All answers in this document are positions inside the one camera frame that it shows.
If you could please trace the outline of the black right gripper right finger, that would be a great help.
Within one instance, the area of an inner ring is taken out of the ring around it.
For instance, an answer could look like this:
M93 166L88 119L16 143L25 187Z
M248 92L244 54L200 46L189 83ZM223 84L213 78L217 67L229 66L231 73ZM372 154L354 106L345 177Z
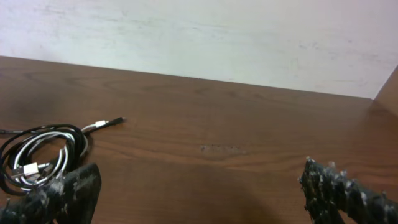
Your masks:
M298 178L305 196L305 210L312 223L344 223L344 212L355 223L397 224L397 202L349 179L346 171L337 171L335 163L324 166L307 157Z

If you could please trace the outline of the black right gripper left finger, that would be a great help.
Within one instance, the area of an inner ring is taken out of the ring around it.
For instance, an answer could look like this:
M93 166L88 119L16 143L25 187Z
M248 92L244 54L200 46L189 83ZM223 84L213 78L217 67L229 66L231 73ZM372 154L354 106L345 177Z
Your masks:
M95 163L54 179L1 208L1 223L90 224L101 191Z

